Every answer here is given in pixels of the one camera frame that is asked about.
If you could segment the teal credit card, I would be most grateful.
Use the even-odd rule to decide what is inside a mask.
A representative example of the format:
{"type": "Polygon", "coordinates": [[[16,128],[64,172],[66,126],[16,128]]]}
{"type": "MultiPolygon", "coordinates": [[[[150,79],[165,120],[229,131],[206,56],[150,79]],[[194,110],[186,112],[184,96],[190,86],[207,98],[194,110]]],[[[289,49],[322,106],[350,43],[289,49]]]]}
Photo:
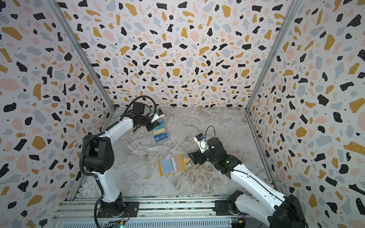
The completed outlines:
{"type": "Polygon", "coordinates": [[[165,120],[159,122],[160,124],[153,129],[153,131],[158,131],[164,128],[165,120]]]}

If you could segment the yellow card holder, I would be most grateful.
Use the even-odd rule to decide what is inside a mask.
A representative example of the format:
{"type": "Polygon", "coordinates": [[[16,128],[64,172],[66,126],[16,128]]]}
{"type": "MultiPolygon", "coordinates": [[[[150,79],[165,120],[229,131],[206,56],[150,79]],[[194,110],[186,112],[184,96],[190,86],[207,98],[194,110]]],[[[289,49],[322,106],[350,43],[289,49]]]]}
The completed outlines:
{"type": "Polygon", "coordinates": [[[170,175],[186,170],[186,164],[191,159],[184,159],[182,155],[176,155],[158,162],[159,172],[161,176],[170,175]]]}

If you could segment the light blue credit card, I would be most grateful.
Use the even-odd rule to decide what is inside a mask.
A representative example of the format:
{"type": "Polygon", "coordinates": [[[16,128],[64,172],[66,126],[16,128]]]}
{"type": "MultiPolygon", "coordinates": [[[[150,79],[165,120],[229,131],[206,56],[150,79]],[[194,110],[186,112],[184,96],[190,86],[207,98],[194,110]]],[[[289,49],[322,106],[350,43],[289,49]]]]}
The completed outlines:
{"type": "Polygon", "coordinates": [[[168,158],[160,161],[160,168],[162,176],[169,175],[177,171],[174,158],[168,158]]]}

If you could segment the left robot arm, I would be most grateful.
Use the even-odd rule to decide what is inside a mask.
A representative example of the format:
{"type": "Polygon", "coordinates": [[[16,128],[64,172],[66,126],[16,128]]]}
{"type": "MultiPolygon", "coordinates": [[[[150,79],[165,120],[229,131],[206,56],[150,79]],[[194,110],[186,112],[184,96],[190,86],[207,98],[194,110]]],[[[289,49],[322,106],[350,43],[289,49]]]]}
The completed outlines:
{"type": "Polygon", "coordinates": [[[83,139],[80,170],[85,176],[95,178],[101,192],[98,201],[100,209],[111,216],[118,216],[125,210],[122,193],[116,186],[112,171],[115,161],[114,143],[133,128],[144,126],[147,131],[152,131],[160,125],[158,119],[163,117],[161,109],[145,115],[144,106],[143,103],[135,102],[131,110],[125,110],[107,129],[83,139]]]}

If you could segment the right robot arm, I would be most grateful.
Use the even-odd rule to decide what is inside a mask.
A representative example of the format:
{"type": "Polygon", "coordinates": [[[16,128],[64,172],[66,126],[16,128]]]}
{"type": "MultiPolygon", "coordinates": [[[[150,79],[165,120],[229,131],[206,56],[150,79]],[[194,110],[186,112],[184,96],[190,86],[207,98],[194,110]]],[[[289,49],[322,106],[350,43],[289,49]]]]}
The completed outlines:
{"type": "Polygon", "coordinates": [[[188,156],[195,165],[210,162],[216,170],[241,185],[255,199],[242,191],[227,198],[228,211],[233,215],[246,213],[269,228],[306,228],[308,226],[299,200],[286,196],[266,184],[233,155],[227,154],[217,138],[206,140],[202,134],[194,137],[199,149],[188,156]]]}

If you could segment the white ventilation grille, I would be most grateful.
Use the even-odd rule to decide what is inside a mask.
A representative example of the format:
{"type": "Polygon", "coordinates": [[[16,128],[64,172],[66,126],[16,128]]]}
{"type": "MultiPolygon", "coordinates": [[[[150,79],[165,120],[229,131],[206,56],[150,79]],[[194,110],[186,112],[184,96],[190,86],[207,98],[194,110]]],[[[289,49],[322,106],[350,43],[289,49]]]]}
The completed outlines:
{"type": "Polygon", "coordinates": [[[124,225],[100,222],[101,228],[231,228],[230,218],[133,219],[124,225]]]}

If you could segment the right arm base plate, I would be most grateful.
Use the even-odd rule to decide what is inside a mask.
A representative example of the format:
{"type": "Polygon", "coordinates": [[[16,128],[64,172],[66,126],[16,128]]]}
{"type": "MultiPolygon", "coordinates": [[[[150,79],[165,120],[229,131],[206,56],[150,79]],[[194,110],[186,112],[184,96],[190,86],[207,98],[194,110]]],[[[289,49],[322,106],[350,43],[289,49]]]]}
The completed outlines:
{"type": "Polygon", "coordinates": [[[216,200],[213,211],[217,216],[243,216],[253,209],[248,203],[240,203],[237,207],[234,202],[228,200],[216,200]]]}

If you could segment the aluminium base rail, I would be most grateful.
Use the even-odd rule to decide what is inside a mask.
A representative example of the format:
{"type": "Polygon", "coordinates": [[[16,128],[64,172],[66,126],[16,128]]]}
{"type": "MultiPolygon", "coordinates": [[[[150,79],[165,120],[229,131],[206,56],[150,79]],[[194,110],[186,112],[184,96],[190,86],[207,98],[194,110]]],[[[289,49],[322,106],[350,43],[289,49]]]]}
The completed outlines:
{"type": "Polygon", "coordinates": [[[133,219],[231,219],[232,228],[269,228],[259,220],[243,216],[217,216],[213,211],[216,200],[227,200],[229,196],[197,197],[142,197],[126,198],[140,203],[137,217],[115,219],[97,218],[100,209],[95,208],[94,199],[65,201],[52,219],[53,228],[100,228],[100,222],[124,225],[133,219]]]}

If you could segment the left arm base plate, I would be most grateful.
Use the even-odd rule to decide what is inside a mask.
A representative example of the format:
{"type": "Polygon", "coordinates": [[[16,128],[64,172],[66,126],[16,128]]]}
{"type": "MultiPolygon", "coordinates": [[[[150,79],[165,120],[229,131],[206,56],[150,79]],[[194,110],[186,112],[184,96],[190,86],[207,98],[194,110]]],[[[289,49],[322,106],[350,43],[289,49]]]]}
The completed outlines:
{"type": "Polygon", "coordinates": [[[104,203],[101,202],[100,211],[97,213],[97,218],[115,218],[122,219],[123,217],[137,217],[139,205],[138,201],[127,201],[122,203],[104,203]]]}

